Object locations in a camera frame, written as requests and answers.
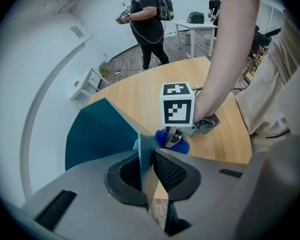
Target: hand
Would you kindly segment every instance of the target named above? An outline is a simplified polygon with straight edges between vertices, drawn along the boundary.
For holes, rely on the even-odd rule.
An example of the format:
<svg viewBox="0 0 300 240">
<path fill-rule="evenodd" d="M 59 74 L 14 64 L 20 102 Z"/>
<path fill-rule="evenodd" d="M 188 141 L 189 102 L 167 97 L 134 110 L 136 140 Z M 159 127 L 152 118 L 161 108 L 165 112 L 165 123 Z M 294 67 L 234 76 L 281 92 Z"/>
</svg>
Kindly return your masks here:
<svg viewBox="0 0 300 240">
<path fill-rule="evenodd" d="M 214 113 L 216 113 L 217 109 L 212 108 L 212 100 L 213 99 L 209 98 L 208 95 L 204 95 L 202 92 L 195 97 L 193 116 L 194 124 L 198 123 L 204 118 L 211 117 Z"/>
<path fill-rule="evenodd" d="M 129 17 L 121 17 L 120 20 L 122 21 L 123 24 L 128 24 L 130 23 L 130 19 Z"/>
<path fill-rule="evenodd" d="M 211 21 L 215 22 L 217 20 L 217 17 L 215 15 L 212 15 Z"/>
</svg>

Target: white table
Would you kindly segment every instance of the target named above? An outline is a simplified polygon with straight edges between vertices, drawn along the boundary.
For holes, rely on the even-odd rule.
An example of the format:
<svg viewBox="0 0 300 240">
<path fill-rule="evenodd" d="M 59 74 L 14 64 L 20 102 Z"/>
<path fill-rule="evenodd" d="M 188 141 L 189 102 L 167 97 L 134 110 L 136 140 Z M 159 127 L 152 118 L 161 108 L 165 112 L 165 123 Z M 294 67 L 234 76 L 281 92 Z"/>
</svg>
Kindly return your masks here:
<svg viewBox="0 0 300 240">
<path fill-rule="evenodd" d="M 98 70 L 94 70 L 93 67 L 88 69 L 73 87 L 73 94 L 71 95 L 70 100 L 73 101 L 79 94 L 84 94 L 88 97 L 91 97 L 91 95 L 96 93 L 96 91 L 99 91 L 98 86 L 100 79 L 104 81 L 108 86 L 110 85 L 110 83 L 99 73 Z M 94 88 L 93 93 L 90 93 L 86 90 L 88 84 Z"/>
<path fill-rule="evenodd" d="M 208 53 L 208 56 L 211 57 L 212 49 L 214 47 L 215 30 L 216 30 L 217 26 L 213 25 L 212 23 L 192 24 L 192 23 L 181 22 L 181 21 L 176 21 L 176 22 L 174 22 L 174 24 L 175 24 L 175 27 L 176 27 L 176 35 L 177 35 L 177 38 L 178 38 L 178 47 L 179 47 L 179 49 L 180 49 L 179 26 L 190 30 L 190 34 L 191 34 L 191 57 L 192 58 L 195 57 L 196 30 L 211 30 L 211 42 L 210 42 L 209 53 Z"/>
</svg>

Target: blue object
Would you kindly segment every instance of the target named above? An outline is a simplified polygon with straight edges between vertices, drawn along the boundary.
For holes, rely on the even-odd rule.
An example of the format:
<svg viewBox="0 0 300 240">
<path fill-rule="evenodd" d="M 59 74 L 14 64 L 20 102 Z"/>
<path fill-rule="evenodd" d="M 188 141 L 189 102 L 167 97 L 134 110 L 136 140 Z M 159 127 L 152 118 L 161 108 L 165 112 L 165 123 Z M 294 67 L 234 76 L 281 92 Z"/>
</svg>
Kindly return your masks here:
<svg viewBox="0 0 300 240">
<path fill-rule="evenodd" d="M 163 130 L 157 130 L 156 133 L 155 133 L 155 137 L 158 140 L 158 142 L 160 143 L 162 148 L 165 148 L 165 142 L 166 142 L 167 134 L 168 134 L 168 132 L 165 131 L 164 129 Z M 182 137 L 182 139 L 176 145 L 174 145 L 171 148 L 167 148 L 167 149 L 186 155 L 189 152 L 190 146 L 189 146 L 188 142 L 186 142 L 184 140 L 184 138 Z"/>
</svg>

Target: black mesh grille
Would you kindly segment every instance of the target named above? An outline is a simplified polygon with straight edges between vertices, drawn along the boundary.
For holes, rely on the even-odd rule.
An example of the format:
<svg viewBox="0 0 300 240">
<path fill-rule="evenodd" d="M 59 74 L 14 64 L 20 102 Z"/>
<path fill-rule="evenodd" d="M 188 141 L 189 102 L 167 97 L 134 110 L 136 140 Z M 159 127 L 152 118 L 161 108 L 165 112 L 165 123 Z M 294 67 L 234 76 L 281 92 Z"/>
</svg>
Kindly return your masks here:
<svg viewBox="0 0 300 240">
<path fill-rule="evenodd" d="M 155 153 L 154 158 L 154 171 L 167 192 L 178 186 L 187 177 L 186 170 L 164 156 Z"/>
</svg>

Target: teal panel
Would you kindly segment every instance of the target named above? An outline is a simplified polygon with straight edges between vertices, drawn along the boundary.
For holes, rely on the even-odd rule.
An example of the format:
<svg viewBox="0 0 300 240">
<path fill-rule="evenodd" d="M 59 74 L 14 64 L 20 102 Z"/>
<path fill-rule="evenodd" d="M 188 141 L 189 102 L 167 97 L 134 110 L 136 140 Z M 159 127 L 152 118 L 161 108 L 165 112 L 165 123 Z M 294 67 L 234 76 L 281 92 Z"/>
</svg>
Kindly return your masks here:
<svg viewBox="0 0 300 240">
<path fill-rule="evenodd" d="M 83 108 L 66 141 L 65 170 L 99 158 L 133 149 L 138 133 L 118 109 L 101 99 Z"/>
<path fill-rule="evenodd" d="M 152 153 L 154 149 L 161 147 L 155 136 L 140 134 L 139 137 L 141 189 L 146 194 L 148 205 L 150 205 L 158 186 L 158 178 L 153 177 L 154 171 L 150 171 L 152 168 Z"/>
</svg>

